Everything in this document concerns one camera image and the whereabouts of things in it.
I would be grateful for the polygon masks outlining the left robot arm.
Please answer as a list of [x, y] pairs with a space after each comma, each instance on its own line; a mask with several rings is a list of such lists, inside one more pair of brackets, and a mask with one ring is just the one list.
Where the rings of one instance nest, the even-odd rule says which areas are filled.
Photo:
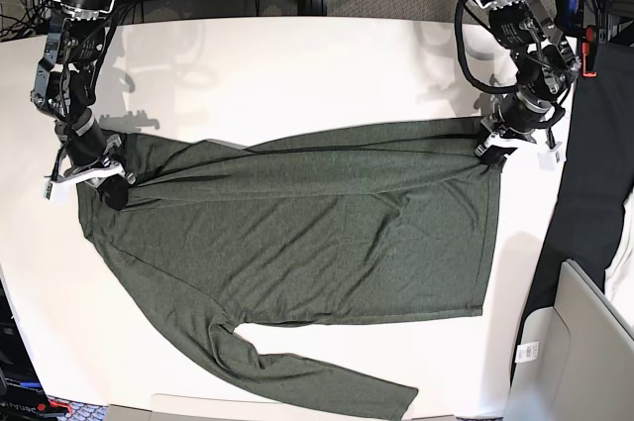
[[[516, 81], [495, 86], [476, 78], [468, 64], [463, 20], [469, 4], [486, 12], [483, 27], [509, 51]], [[533, 146], [537, 131], [546, 134], [553, 153], [553, 127], [565, 115], [563, 103], [577, 80], [581, 63], [564, 32], [540, 0], [457, 0], [454, 32], [458, 64], [467, 82], [492, 98], [482, 118], [475, 154], [487, 165], [506, 159], [523, 145]]]

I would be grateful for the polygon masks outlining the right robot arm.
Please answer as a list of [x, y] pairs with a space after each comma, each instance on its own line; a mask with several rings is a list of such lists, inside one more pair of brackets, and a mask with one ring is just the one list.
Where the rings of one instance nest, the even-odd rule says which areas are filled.
[[119, 136], [106, 136], [92, 106], [96, 83], [120, 12], [117, 0], [51, 0], [49, 30], [37, 64], [31, 101], [53, 118], [59, 141], [45, 197], [55, 200], [84, 183], [113, 210], [128, 202], [134, 177], [117, 151]]

